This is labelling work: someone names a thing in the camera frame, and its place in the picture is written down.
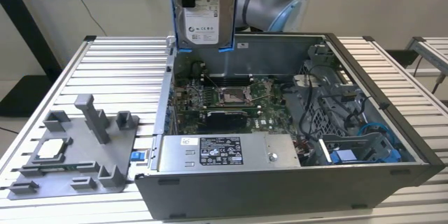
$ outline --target slotted aluminum surface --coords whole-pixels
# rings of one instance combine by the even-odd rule
[[[448,74],[448,38],[414,37],[407,49],[414,50],[443,74]]]
[[[366,42],[361,37],[342,37],[339,40],[359,64],[363,65],[370,78],[387,94],[393,104],[405,114],[405,118],[430,148],[448,163],[448,116],[441,104],[414,82],[374,42]],[[45,112],[49,108],[65,109],[71,111],[69,112],[70,116],[81,116],[70,105],[75,94],[86,90],[94,91],[97,94],[94,96],[95,107],[102,108],[107,114],[126,108],[141,117],[134,149],[146,150],[151,144],[154,107],[158,101],[155,83],[163,70],[150,66],[150,63],[162,64],[163,58],[162,48],[150,48],[150,45],[163,45],[163,38],[98,38],[94,43],[83,45],[86,49],[89,46],[90,48],[82,50],[81,47],[63,70],[58,80],[59,84],[55,84],[55,89],[49,92],[49,104],[37,110]],[[21,154],[29,153],[34,149],[35,142],[30,139],[39,138],[43,133],[42,125],[33,123],[33,121],[41,121],[37,119],[37,115],[34,120],[33,117],[30,118],[30,124],[25,125],[10,149],[0,160],[0,166],[5,164],[5,169],[0,174],[0,186],[2,187],[7,186],[17,177],[14,169],[27,159],[27,156]],[[130,176],[137,173],[141,167],[145,167],[143,164],[131,162]],[[0,220],[5,220],[6,223],[30,221],[37,223],[137,221],[159,223],[151,220],[134,184],[129,184],[123,192],[118,194],[15,201],[9,201],[6,195],[7,190],[0,190]],[[448,223],[448,168],[419,187],[398,190],[374,209],[203,220],[187,223],[335,222],[351,224]]]

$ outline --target robotic arm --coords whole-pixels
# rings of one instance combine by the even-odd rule
[[[298,14],[298,0],[237,0],[234,29],[282,31]]]

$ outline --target label sticker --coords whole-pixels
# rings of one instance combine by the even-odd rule
[[[197,137],[182,137],[179,139],[179,145],[197,145]]]
[[[247,48],[249,47],[249,43],[237,43],[235,44],[235,48]]]
[[[218,41],[218,0],[194,0],[194,8],[183,8],[186,38],[194,44]]]
[[[201,165],[242,165],[242,149],[238,137],[201,137]]]

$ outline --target blue cable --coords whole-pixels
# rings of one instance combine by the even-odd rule
[[[389,130],[389,129],[383,126],[383,124],[381,124],[381,123],[367,123],[367,124],[365,124],[365,125],[358,129],[357,135],[361,136],[361,135],[362,135],[362,132],[363,132],[363,129],[365,129],[366,127],[369,127],[369,126],[377,126],[377,127],[379,127],[381,129],[383,129],[383,130],[385,130],[385,133],[389,134],[389,136],[390,136],[391,145],[394,145],[394,136],[393,136],[390,130]]]

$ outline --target blue latch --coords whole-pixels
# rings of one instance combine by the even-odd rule
[[[145,152],[131,152],[130,153],[130,161],[143,161],[145,160]]]

